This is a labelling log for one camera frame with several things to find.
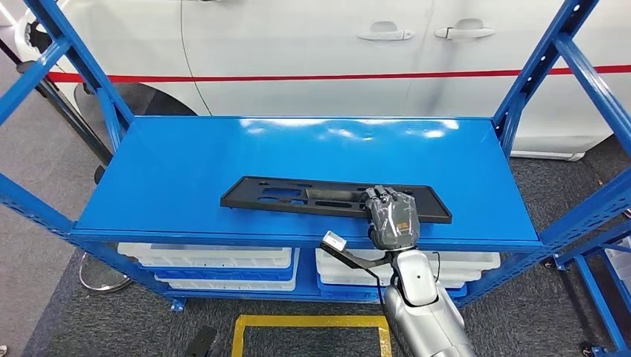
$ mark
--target blue shelf frame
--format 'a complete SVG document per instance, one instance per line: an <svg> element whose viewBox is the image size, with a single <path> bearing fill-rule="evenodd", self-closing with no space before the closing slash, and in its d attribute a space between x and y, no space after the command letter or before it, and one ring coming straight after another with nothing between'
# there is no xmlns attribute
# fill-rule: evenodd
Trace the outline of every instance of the blue shelf frame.
<svg viewBox="0 0 631 357"><path fill-rule="evenodd" d="M117 150L122 141L121 128L117 117L122 117L130 124L138 117L135 117L123 102L55 1L25 0L25 3L46 28L53 39L53 44L0 98L0 124L6 121L19 103L25 99L28 92L48 73L54 63L65 54L88 88L93 93L96 93L103 111L110 141L113 148ZM631 153L631 119L629 115L572 41L572 37L580 29L580 26L597 3L598 0L565 0L505 99L501 102L497 112L489 118L477 118L479 120L487 120L493 125L497 144L506 158L510 154L522 110L559 57L563 57L568 63L572 73L577 77L581 86L586 90L588 96L612 127L622 147L627 153ZM417 119L435 120L437 118ZM472 118L454 119L470 120ZM117 235L116 232L108 231L83 231L78 234L74 231L76 222L63 216L2 174L0 174L0 202L61 237L66 242L90 253L108 266L121 271L131 277L136 283L167 298L172 302L176 311L184 308L186 297L309 300L301 299L300 296L292 294L276 294L272 296L254 293L230 297L221 295L218 292L187 292L170 289L166 284L156 281L150 272L139 268L106 244L106 242L111 241L163 243L177 241L181 244L229 244L230 242L226 242L225 238L221 240L218 237L203 236L199 239L199 237L194 237L195 234L188 234L186 237L183 237L182 234L174 234L172 237L166 237L165 235L148 232L128 236ZM455 299L458 306L463 306L521 274L540 260L550 257L569 243L585 236L607 220L626 210L630 205L631 169L627 168L584 202L572 208L544 231L539 232L537 234L538 240L511 241L498 239L494 241L467 241L463 239L437 239L431 243L431 248L458 251L505 251L512 253L502 262L501 267L489 271L480 280L467 284L467 295ZM252 241L242 239L240 242L246 245L257 244L255 239ZM311 242L305 243L299 239L293 241L284 240L278 244L281 243L306 246L311 244Z"/></svg>
<svg viewBox="0 0 631 357"><path fill-rule="evenodd" d="M564 254L554 255L554 262L557 265L557 269L560 271L565 271L571 263L576 265L580 276L583 278L583 282L587 287L588 293L592 296L592 300L596 305L596 310L598 311L600 318L603 320L607 332L609 333L609 337L615 346L616 351L605 351L600 347L596 347L598 348L597 356L631 356L631 350L627 346L627 343L625 342L624 337L622 336L618 325L607 306L605 298L600 292L600 288L598 288L594 275L589 270L587 260L590 257L595 256L599 256L602 259L603 264L613 279L618 293L622 297L622 301L624 302L628 313L631 315L631 295L623 282L618 278L618 274L615 272L604 251L604 249L612 249L622 251L626 254L631 254L631 248L613 244L624 237L628 237L630 234L631 219L628 219L625 222L610 228L608 231L598 234L596 237L591 238L588 242L585 242Z"/></svg>

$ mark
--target shelf surface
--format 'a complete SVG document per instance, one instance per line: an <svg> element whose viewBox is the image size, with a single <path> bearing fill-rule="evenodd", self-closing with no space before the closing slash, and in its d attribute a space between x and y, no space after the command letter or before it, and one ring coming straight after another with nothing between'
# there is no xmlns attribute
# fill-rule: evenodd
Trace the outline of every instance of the shelf surface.
<svg viewBox="0 0 631 357"><path fill-rule="evenodd" d="M430 185L453 219L422 224L421 248L538 242L490 122L474 118L137 117L73 234L313 247L332 230L370 248L365 219L220 207L241 176Z"/></svg>

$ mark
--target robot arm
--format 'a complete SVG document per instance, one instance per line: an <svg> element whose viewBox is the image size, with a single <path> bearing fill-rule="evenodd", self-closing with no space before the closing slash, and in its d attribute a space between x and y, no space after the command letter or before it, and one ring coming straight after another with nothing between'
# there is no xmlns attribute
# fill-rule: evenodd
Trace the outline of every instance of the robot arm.
<svg viewBox="0 0 631 357"><path fill-rule="evenodd" d="M464 333L462 316L445 288L435 282L425 254L417 249L406 251L392 265L399 274L400 284L386 288L385 309L405 335L413 355L475 356ZM420 267L426 267L426 273L416 275ZM410 276L408 283L405 276ZM411 296L421 299L414 301Z"/></svg>
<svg viewBox="0 0 631 357"><path fill-rule="evenodd" d="M416 246L419 225L414 198L382 186L366 193L371 212L368 236L384 257L375 261L355 257L345 249L346 241L331 231L320 247L351 268L391 264L394 276L385 290L385 309L415 357L475 357L460 312Z"/></svg>

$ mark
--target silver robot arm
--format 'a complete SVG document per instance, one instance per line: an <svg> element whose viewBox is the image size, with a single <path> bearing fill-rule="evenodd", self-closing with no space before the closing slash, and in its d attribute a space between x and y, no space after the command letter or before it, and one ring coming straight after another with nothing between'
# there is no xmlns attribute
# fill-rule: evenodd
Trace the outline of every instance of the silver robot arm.
<svg viewBox="0 0 631 357"><path fill-rule="evenodd" d="M475 357L464 321L453 301L435 282L429 261L417 249L392 262L398 286L385 289L385 308L397 322L415 357Z"/></svg>

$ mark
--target red stripe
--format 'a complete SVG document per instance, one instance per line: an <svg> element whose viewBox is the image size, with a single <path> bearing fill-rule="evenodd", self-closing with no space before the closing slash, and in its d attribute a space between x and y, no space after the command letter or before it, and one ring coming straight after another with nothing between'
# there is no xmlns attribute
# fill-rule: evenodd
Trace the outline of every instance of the red stripe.
<svg viewBox="0 0 631 357"><path fill-rule="evenodd" d="M598 73L631 73L631 65L599 65ZM304 76L215 76L215 77L174 77L174 76L107 76L114 83L157 83L157 82L254 82L276 80L385 80L402 78L468 78L468 77L509 77L519 74L517 69L492 71L454 72L412 72L384 74L318 74ZM569 68L552 68L552 75L571 74ZM79 74L50 72L48 78L57 83L82 83Z"/></svg>

